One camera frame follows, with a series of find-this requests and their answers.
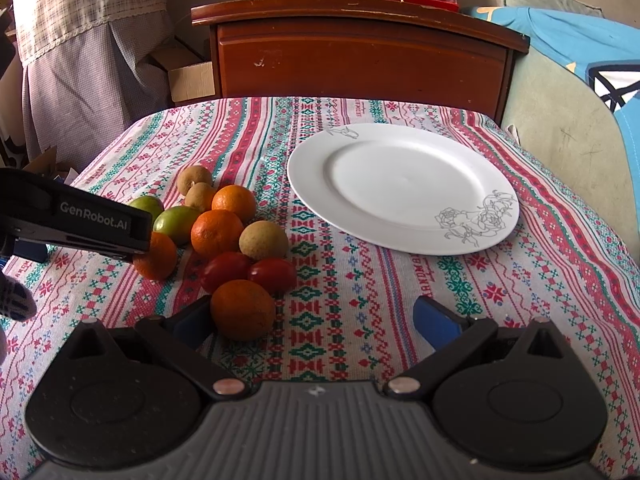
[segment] black circular disc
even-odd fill
[[[519,470],[593,452],[607,420],[597,390],[574,383],[560,359],[507,361],[466,368],[436,390],[433,413],[450,439],[472,458]]]
[[[58,370],[55,384],[38,386],[26,423],[52,460],[109,470],[173,449],[194,428],[200,408],[194,386],[170,370],[80,359]]]

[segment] lime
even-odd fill
[[[142,211],[151,213],[153,218],[151,221],[152,225],[160,213],[164,211],[164,206],[162,205],[161,200],[155,196],[139,196],[137,199],[129,202],[129,205],[136,209],[142,209]]]
[[[191,240],[191,228],[200,213],[191,207],[177,205],[170,207],[154,223],[154,231],[166,234],[177,246]]]

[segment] patterned tablecloth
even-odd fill
[[[289,186],[287,157],[324,128],[370,122],[431,130],[483,154],[518,195],[514,232],[479,253],[425,257],[365,243],[316,217]],[[254,190],[259,215],[287,230],[298,269],[298,286],[278,302],[269,338],[219,338],[203,348],[233,373],[247,380],[388,380],[431,351],[412,324],[420,294],[503,326],[547,316],[606,399],[609,425],[593,463],[614,477],[639,465],[640,271],[609,227],[488,118],[380,101],[208,102],[139,121],[75,185],[124,203],[154,194],[170,206],[180,202],[174,183],[185,164]],[[128,264],[69,249],[51,248],[47,265],[9,262],[5,271],[33,291],[38,313],[21,324],[2,320],[10,353],[0,370],[0,474],[21,478],[41,460],[25,431],[25,405],[79,320],[125,326],[152,313],[170,316],[204,294],[201,265],[193,251],[181,250],[172,278],[150,282]]]

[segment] orange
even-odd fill
[[[191,228],[191,245],[200,256],[212,260],[227,251],[237,251],[243,229],[240,219],[230,211],[207,211]]]
[[[211,201],[212,209],[224,209],[238,215],[243,223],[255,216],[255,197],[247,188],[242,186],[225,186],[220,189]]]
[[[273,298],[249,280],[220,285],[211,297],[211,317],[220,332],[233,341],[253,341],[266,335],[276,319]]]
[[[148,280],[165,280],[178,263],[178,249],[174,241],[163,233],[151,233],[149,252],[133,256],[138,274]]]

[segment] gray ribbed panel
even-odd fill
[[[539,474],[472,465],[436,432],[420,404],[389,400],[371,383],[265,382],[248,399],[214,405],[187,442],[154,462],[100,473],[47,463],[30,480],[533,478],[602,477],[587,464]]]

